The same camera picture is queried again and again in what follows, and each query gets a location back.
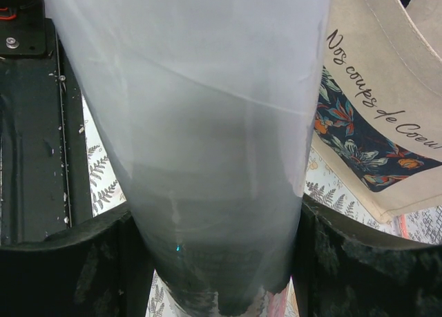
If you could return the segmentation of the white shuttlecock tube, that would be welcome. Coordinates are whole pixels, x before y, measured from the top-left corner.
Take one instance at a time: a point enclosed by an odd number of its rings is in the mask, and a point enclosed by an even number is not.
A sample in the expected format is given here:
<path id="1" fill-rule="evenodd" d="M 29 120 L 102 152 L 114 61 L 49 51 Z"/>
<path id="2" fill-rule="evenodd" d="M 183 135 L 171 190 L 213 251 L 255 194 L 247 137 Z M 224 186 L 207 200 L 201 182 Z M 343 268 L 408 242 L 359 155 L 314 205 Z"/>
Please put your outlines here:
<path id="1" fill-rule="evenodd" d="M 44 0 L 178 316 L 283 316 L 331 0 Z"/>

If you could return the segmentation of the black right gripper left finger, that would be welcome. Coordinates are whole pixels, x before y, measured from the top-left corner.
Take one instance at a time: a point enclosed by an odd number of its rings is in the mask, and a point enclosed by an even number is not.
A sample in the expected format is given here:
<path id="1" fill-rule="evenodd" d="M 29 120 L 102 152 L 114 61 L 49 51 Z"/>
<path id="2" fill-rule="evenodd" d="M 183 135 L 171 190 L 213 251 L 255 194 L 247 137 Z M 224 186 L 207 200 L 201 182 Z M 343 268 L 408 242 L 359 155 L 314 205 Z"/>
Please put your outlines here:
<path id="1" fill-rule="evenodd" d="M 145 316 L 153 263 L 128 205 L 1 247 L 2 316 Z"/>

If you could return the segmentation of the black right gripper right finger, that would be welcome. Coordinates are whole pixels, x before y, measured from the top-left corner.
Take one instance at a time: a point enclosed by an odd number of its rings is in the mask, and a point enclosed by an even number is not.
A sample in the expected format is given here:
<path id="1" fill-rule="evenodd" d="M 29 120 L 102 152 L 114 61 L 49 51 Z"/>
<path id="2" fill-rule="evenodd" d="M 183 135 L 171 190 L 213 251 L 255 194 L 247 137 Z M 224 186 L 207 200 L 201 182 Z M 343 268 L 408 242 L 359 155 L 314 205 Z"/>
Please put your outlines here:
<path id="1" fill-rule="evenodd" d="M 308 195 L 292 280 L 300 316 L 441 315 L 441 246 L 378 231 Z"/>

